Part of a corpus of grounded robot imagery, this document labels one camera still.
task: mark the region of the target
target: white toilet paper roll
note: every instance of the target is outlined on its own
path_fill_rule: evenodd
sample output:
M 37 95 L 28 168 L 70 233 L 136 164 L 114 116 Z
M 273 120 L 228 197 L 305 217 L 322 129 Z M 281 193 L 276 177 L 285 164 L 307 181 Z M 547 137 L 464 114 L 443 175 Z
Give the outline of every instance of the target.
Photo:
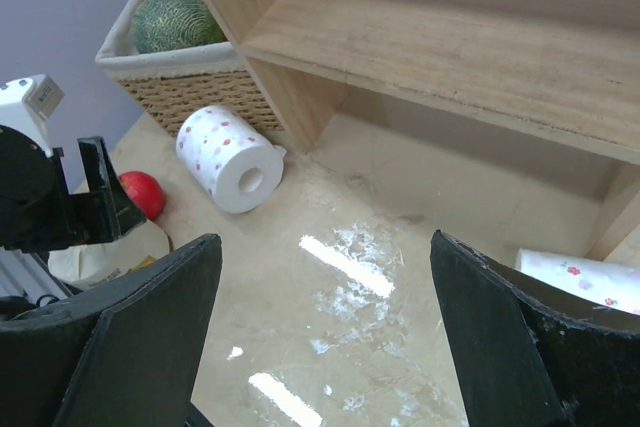
M 285 152 L 222 105 L 194 112 L 176 141 L 180 161 L 216 205 L 232 214 L 254 209 L 278 187 Z
M 640 315 L 640 269 L 524 249 L 515 268 L 596 304 Z

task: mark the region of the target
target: green textured ball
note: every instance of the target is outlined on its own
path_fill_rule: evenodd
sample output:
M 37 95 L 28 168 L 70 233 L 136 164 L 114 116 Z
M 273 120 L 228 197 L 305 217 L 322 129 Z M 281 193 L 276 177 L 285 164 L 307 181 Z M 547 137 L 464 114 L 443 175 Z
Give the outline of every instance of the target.
M 138 52 L 166 52 L 224 41 L 202 0 L 145 0 L 132 21 Z

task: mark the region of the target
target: wicker basket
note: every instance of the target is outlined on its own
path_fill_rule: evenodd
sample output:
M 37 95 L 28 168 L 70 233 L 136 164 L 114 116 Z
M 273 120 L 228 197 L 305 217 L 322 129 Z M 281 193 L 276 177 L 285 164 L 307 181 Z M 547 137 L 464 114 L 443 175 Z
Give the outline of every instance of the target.
M 96 56 L 115 79 L 174 137 L 192 112 L 211 104 L 232 107 L 256 130 L 280 122 L 229 42 L 139 54 L 130 25 L 143 0 L 129 0 Z

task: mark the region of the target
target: lavender wall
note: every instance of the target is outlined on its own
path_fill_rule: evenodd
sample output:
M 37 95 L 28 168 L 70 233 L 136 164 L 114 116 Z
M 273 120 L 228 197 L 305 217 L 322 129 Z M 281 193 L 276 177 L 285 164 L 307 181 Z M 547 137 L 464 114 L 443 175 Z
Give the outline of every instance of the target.
M 102 135 L 111 148 L 142 112 L 94 64 L 126 1 L 1 1 L 0 81 L 48 73 L 65 91 L 48 125 L 52 143 L 65 150 L 73 190 L 84 177 L 76 139 Z

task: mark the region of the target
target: paper towel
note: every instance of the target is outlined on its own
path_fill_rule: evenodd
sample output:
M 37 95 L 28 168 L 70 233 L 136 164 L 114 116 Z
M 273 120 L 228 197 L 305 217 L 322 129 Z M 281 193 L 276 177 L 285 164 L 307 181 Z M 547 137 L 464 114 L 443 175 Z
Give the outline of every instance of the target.
M 278 187 L 282 147 L 274 147 L 230 108 L 211 105 L 182 125 L 176 153 L 222 210 L 254 209 Z
M 596 304 L 640 315 L 640 269 L 520 249 L 516 270 Z
M 87 290 L 145 267 L 169 253 L 169 238 L 150 220 L 108 244 L 78 245 L 49 255 L 54 277 Z

